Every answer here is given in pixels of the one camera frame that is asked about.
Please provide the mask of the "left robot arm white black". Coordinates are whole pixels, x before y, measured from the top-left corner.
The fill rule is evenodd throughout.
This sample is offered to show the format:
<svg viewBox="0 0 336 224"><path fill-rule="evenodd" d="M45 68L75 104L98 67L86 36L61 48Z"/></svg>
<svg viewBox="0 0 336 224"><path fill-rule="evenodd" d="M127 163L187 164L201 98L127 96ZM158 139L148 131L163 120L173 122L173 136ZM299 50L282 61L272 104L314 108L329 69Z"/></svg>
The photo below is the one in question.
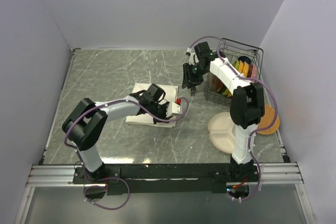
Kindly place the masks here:
<svg viewBox="0 0 336 224"><path fill-rule="evenodd" d="M74 143L78 157L92 183L100 182L105 174L96 143L106 123L126 118L151 114L153 123L167 123L173 117L172 104L164 100L166 92L156 84L148 89L108 101L94 102L89 98L80 100L62 125L66 139Z"/></svg>

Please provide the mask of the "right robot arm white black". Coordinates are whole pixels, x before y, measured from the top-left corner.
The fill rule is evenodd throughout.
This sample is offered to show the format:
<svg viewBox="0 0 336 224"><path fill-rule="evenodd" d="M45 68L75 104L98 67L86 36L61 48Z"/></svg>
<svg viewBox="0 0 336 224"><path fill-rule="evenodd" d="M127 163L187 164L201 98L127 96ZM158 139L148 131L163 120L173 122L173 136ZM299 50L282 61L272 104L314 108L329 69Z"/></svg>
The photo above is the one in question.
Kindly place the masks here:
<svg viewBox="0 0 336 224"><path fill-rule="evenodd" d="M254 134L265 114L263 85L254 78L245 77L233 67L223 52L211 50L206 41L193 43L187 49L186 55L194 62L183 65L183 89L194 91L203 83L203 75L210 72L232 94L230 116L236 125L232 159L236 164L231 166L229 174L233 180L242 181L248 175L244 164L253 159Z"/></svg>

